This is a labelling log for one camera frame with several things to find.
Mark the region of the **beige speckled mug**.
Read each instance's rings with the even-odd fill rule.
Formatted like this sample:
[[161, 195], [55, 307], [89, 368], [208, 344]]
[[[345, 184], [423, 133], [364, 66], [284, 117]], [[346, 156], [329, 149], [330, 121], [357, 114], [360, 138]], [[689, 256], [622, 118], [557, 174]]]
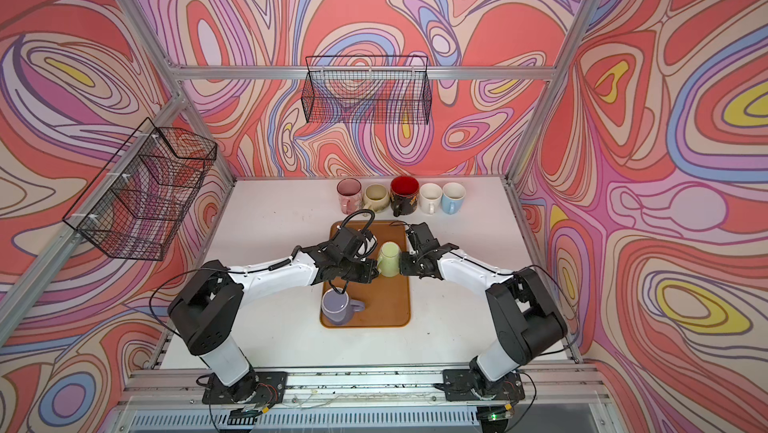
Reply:
[[363, 208], [374, 212], [384, 211], [390, 204], [389, 189], [383, 184], [370, 184], [363, 194]]

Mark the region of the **light blue mug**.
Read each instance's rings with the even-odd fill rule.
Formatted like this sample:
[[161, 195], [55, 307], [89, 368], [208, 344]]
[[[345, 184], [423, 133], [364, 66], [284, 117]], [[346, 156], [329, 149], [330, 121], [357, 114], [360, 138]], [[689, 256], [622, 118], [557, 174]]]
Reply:
[[458, 182], [448, 182], [442, 186], [442, 211], [448, 215], [456, 214], [466, 197], [466, 188]]

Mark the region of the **black patterned mug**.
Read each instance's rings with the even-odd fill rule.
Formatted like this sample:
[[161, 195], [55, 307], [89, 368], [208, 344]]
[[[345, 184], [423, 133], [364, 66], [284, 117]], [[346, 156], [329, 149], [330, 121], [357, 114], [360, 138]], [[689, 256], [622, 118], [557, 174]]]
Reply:
[[412, 176], [398, 176], [390, 183], [390, 205], [395, 217], [414, 213], [418, 206], [419, 181]]

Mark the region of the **brown wooden tray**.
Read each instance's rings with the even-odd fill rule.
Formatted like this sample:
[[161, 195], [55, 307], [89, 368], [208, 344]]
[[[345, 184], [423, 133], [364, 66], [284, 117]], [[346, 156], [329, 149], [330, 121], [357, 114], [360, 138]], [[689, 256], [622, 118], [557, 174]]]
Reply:
[[[389, 241], [396, 243], [401, 250], [406, 247], [405, 226], [401, 222], [375, 220], [371, 231], [379, 246], [370, 258], [376, 259], [380, 247]], [[405, 276], [379, 276], [370, 284], [351, 283], [347, 294], [352, 300], [361, 301], [365, 309], [354, 313], [344, 325], [334, 325], [320, 312], [320, 323], [325, 328], [400, 328], [411, 320], [410, 283]]]

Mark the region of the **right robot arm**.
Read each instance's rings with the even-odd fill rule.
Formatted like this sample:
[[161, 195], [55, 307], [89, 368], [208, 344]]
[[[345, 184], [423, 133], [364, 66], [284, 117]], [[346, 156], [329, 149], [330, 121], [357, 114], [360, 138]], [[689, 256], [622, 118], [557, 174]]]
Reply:
[[556, 300], [534, 268], [494, 267], [453, 243], [439, 242], [425, 223], [411, 224], [405, 233], [403, 275], [457, 284], [487, 301], [496, 340], [469, 363], [477, 384], [501, 381], [567, 336]]

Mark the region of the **pink mug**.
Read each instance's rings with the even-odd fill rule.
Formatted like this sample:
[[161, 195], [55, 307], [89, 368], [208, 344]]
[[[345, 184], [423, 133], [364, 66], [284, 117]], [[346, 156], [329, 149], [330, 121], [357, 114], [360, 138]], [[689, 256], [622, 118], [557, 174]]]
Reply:
[[337, 196], [340, 210], [349, 215], [362, 207], [362, 184], [355, 178], [344, 178], [337, 183]]

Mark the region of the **white mug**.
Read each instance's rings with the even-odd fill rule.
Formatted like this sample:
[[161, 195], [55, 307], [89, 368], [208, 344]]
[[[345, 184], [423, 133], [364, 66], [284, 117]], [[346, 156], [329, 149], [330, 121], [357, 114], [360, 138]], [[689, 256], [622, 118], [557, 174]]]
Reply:
[[434, 215], [440, 209], [443, 189], [436, 183], [424, 183], [420, 186], [418, 205], [420, 211], [427, 215]]

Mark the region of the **light green mug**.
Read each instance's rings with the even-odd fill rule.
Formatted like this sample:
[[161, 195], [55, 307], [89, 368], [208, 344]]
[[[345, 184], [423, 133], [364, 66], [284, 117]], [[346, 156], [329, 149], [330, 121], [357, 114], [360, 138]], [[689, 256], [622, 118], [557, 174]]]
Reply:
[[380, 276], [392, 278], [400, 274], [400, 253], [401, 248], [392, 241], [379, 248], [377, 263]]

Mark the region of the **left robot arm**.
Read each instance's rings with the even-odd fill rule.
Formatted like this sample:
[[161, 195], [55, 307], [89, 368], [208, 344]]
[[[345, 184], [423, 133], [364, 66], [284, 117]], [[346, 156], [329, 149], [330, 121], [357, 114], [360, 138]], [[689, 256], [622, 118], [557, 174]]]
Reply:
[[337, 278], [369, 284], [378, 276], [369, 256], [378, 242], [368, 229], [340, 227], [328, 240], [297, 246], [283, 259], [245, 266], [218, 260], [195, 271], [168, 307], [188, 352], [211, 371], [208, 404], [245, 403], [255, 398], [259, 378], [232, 337], [240, 307], [283, 290]]

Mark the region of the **purple mug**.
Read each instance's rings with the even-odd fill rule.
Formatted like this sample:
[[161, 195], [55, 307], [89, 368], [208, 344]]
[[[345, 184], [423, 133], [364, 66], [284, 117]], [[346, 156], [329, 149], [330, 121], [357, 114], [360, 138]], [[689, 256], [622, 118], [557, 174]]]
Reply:
[[346, 292], [339, 293], [333, 289], [327, 290], [321, 299], [323, 318], [333, 326], [348, 324], [357, 313], [365, 310], [365, 304], [352, 299]]

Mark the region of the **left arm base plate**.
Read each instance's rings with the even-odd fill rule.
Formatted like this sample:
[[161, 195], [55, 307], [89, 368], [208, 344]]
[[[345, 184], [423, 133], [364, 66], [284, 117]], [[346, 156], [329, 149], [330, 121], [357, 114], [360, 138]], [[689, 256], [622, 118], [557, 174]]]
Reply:
[[247, 373], [232, 386], [225, 386], [210, 373], [198, 377], [196, 383], [204, 388], [202, 402], [206, 405], [274, 406], [283, 401], [287, 379], [285, 371], [257, 371]]

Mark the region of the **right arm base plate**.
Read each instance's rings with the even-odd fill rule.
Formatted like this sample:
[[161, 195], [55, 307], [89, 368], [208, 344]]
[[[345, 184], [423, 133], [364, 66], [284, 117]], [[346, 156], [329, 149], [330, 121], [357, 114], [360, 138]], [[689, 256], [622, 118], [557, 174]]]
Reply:
[[445, 369], [442, 380], [434, 387], [442, 391], [449, 402], [505, 401], [516, 404], [526, 397], [517, 371], [498, 380], [487, 380], [479, 371], [469, 368]]

